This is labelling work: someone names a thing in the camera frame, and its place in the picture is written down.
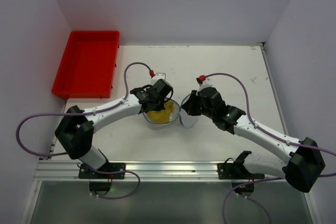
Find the white mesh laundry bag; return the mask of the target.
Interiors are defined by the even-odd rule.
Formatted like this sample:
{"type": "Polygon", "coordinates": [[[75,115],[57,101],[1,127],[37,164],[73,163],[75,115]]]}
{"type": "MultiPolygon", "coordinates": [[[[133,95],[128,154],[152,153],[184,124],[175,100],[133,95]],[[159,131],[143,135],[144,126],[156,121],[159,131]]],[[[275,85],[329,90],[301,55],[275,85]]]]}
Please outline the white mesh laundry bag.
{"type": "Polygon", "coordinates": [[[189,99],[188,94],[183,99],[175,101],[171,99],[164,105],[164,109],[161,111],[150,111],[142,113],[148,127],[150,129],[162,129],[173,123],[179,123],[185,128],[193,127],[198,121],[198,116],[190,116],[187,112],[181,108],[185,102],[189,99]]]}

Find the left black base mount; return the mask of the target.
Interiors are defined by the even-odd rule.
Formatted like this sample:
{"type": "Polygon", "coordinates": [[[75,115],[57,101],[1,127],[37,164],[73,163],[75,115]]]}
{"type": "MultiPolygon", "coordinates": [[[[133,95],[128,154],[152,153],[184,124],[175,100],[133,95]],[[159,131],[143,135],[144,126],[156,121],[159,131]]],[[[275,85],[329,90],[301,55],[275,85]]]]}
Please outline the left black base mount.
{"type": "Polygon", "coordinates": [[[124,179],[124,173],[106,174],[110,172],[120,172],[125,170],[125,163],[105,163],[98,168],[98,173],[93,171],[87,164],[79,166],[79,179],[88,179],[89,190],[91,193],[98,195],[106,195],[112,188],[113,179],[124,179]]]}

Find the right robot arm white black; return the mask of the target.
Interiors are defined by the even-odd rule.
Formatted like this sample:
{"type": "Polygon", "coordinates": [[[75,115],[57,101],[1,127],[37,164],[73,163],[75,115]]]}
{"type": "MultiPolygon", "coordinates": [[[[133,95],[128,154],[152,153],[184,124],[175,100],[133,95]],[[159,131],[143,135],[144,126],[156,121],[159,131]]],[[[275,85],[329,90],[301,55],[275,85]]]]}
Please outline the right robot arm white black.
{"type": "Polygon", "coordinates": [[[315,140],[299,140],[270,128],[261,130],[261,124],[245,111],[226,104],[214,87],[193,90],[182,109],[189,116],[204,115],[220,130],[248,139],[275,155],[267,159],[242,153],[235,163],[251,174],[284,178],[293,188],[308,193],[326,166],[315,140]]]}

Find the red plastic tray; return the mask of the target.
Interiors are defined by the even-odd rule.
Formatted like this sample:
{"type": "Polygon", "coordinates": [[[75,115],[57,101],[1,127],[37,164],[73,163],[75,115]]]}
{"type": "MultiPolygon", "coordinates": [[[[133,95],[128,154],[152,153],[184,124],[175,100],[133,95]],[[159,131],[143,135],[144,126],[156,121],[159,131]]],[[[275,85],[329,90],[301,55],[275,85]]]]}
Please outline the red plastic tray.
{"type": "Polygon", "coordinates": [[[52,94],[64,100],[106,99],[111,95],[120,33],[76,30],[69,35],[52,94]]]}

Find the aluminium mounting rail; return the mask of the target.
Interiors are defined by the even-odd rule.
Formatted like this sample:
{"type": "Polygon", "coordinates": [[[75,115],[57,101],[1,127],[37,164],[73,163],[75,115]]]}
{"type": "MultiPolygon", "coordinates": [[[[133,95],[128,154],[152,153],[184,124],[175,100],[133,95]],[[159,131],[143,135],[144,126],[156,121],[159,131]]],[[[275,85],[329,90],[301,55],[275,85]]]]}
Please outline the aluminium mounting rail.
{"type": "MultiPolygon", "coordinates": [[[[270,177],[261,169],[244,176],[227,175],[232,161],[121,161],[113,162],[120,170],[129,170],[140,177],[141,182],[226,182],[257,180],[270,177]]],[[[107,176],[86,173],[79,161],[39,161],[33,180],[36,182],[100,182],[106,183],[107,176]]]]}

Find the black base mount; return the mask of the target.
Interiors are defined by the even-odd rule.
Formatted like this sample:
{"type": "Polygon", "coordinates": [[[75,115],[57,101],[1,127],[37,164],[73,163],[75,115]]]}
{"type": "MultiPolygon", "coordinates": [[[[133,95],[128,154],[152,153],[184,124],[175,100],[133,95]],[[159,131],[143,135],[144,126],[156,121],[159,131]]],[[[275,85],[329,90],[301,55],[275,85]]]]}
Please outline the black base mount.
{"type": "Polygon", "coordinates": [[[79,166],[79,179],[88,179],[89,190],[91,193],[98,195],[106,195],[112,188],[113,179],[124,179],[124,173],[106,174],[110,172],[120,172],[125,170],[125,163],[105,163],[98,168],[98,173],[93,171],[87,164],[79,166]]]}
{"type": "Polygon", "coordinates": [[[243,151],[236,159],[229,157],[226,161],[217,164],[217,173],[219,179],[232,181],[232,187],[238,186],[235,180],[248,180],[253,182],[255,179],[264,179],[264,174],[250,173],[245,167],[245,159],[251,154],[251,151],[243,151]]]}

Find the yellow bra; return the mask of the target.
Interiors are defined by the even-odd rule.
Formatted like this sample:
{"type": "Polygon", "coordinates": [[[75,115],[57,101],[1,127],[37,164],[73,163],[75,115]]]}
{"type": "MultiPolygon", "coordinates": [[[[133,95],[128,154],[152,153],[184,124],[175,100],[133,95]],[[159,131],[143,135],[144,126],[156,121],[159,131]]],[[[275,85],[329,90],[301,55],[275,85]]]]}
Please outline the yellow bra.
{"type": "Polygon", "coordinates": [[[146,113],[150,121],[156,124],[166,124],[173,118],[175,106],[174,103],[168,101],[164,104],[164,109],[161,111],[149,111],[146,113]]]}

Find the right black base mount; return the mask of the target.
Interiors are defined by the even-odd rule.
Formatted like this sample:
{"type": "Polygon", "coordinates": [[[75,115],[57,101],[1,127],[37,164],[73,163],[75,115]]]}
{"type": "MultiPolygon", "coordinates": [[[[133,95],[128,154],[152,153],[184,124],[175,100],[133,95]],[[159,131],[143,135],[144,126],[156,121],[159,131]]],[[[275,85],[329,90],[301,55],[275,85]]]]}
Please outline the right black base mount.
{"type": "Polygon", "coordinates": [[[217,173],[219,179],[232,181],[232,187],[238,186],[235,180],[248,180],[253,182],[255,179],[264,179],[264,174],[250,173],[245,167],[245,159],[251,154],[251,151],[243,151],[236,159],[229,157],[226,161],[217,164],[217,173]]]}

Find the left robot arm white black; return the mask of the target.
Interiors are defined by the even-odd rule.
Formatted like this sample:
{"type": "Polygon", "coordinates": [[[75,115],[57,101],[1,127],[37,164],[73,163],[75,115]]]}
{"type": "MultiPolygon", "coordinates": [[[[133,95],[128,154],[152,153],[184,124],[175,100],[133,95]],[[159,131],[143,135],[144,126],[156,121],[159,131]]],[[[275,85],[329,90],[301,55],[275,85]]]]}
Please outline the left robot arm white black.
{"type": "Polygon", "coordinates": [[[105,126],[129,116],[164,109],[173,87],[164,79],[128,91],[122,98],[98,107],[81,110],[72,106],[61,119],[55,136],[71,159],[78,159],[91,171],[112,172],[105,155],[93,146],[93,135],[105,126]]]}

